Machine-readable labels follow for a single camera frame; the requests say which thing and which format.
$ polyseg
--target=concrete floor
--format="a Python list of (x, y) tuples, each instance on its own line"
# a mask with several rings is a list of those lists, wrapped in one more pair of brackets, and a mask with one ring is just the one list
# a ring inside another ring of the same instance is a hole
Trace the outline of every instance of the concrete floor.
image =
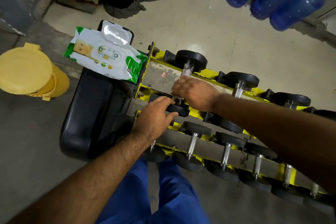
[[(44, 18), (45, 23), (37, 23), (16, 45), (22, 46), (26, 41), (40, 44), (57, 65), (78, 78), (80, 66), (62, 57), (75, 26), (96, 29), (100, 20), (106, 19), (132, 30), (133, 47), (141, 51), (146, 51), (152, 41), (162, 50), (198, 51), (207, 57), (209, 69), (252, 73), (260, 78), (260, 88), (304, 94), (312, 99), (312, 106), (336, 111), (333, 93), (336, 50), (326, 43), (295, 30), (277, 32), (268, 21), (257, 21), (250, 17), (249, 10), (231, 8), (225, 0), (160, 0), (144, 5), (147, 11), (117, 20), (102, 6), (90, 15), (53, 4)], [(8, 49), (8, 42), (0, 42), (1, 47)], [(151, 76), (146, 78), (147, 83), (166, 91), (178, 74), (170, 71), (165, 77), (167, 81), (163, 81), (161, 74), (162, 68), (154, 66)], [(85, 164), (62, 155), (58, 146), (60, 128), (76, 84), (77, 80), (71, 79), (69, 91), (51, 102), (0, 92), (0, 173), (3, 177), (0, 179), (0, 223), (5, 223)], [(142, 105), (135, 101), (132, 108)], [(188, 138), (166, 132), (159, 141), (185, 148)], [(198, 154), (211, 154), (209, 157), (215, 159), (221, 150), (205, 141), (199, 142), (196, 148)], [(237, 161), (238, 165), (240, 153), (232, 156), (236, 158), (231, 157), (229, 163)], [(333, 216), (285, 202), (243, 184), (232, 186), (207, 172), (182, 172), (193, 184), (212, 223), (335, 222)], [(296, 183), (304, 186), (304, 177), (300, 180)], [(158, 172), (155, 165), (149, 164), (153, 212), (158, 207), (158, 192)]]

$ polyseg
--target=hand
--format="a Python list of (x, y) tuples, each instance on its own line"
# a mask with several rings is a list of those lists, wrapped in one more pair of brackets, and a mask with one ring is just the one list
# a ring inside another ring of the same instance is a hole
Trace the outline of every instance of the hand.
[(153, 102), (146, 105), (136, 120), (132, 132), (137, 133), (152, 143), (156, 140), (169, 126), (177, 112), (171, 112), (166, 116), (166, 108), (175, 102), (168, 97), (158, 97)]
[(215, 102), (222, 95), (209, 83), (188, 76), (177, 80), (171, 90), (172, 95), (184, 98), (192, 108), (203, 112), (214, 112)]

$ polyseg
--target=baby wipes package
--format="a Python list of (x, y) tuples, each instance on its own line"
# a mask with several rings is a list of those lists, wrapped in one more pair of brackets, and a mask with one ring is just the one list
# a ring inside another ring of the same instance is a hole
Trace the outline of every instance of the baby wipes package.
[(77, 27), (64, 56), (107, 77), (136, 83), (148, 56), (134, 49), (131, 39), (131, 32), (108, 21), (102, 31)]

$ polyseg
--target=hairy forearm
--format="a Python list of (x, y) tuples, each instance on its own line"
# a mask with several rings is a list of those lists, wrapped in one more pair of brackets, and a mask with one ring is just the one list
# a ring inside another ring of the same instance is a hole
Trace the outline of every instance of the hairy forearm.
[(335, 122), (280, 106), (220, 95), (213, 111), (246, 129), (280, 158), (336, 194)]
[(94, 223), (133, 163), (150, 145), (131, 133), (9, 223)]

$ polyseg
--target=leg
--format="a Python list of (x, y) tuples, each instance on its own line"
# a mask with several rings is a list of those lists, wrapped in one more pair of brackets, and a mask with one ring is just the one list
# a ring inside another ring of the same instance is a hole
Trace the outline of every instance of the leg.
[(131, 223), (151, 215), (147, 162), (138, 159), (107, 202), (96, 223)]
[(149, 223), (209, 223), (192, 185), (183, 177), (171, 158), (160, 164), (159, 210)]

